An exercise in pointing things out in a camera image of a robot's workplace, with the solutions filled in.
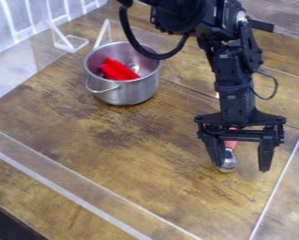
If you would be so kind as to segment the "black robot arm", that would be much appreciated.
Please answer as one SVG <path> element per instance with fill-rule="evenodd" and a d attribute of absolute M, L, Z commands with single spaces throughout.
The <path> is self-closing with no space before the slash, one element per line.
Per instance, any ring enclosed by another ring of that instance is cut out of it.
<path fill-rule="evenodd" d="M 197 115 L 197 138 L 213 166 L 225 162 L 225 142 L 258 142 L 258 166 L 270 170 L 274 148 L 284 141 L 286 118 L 255 107 L 252 74 L 262 71 L 251 19 L 237 0 L 153 0 L 149 21 L 172 35 L 196 38 L 215 74 L 220 112 Z"/>

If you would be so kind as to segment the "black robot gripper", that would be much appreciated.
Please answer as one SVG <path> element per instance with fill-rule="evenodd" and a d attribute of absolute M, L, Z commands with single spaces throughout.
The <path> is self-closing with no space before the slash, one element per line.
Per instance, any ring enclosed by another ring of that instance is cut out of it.
<path fill-rule="evenodd" d="M 212 165 L 220 167 L 224 163 L 224 141 L 256 142 L 259 171 L 267 172 L 275 145 L 284 142 L 286 118 L 256 109 L 251 90 L 220 91 L 219 104 L 219 112 L 193 118 L 196 135 L 204 143 Z"/>

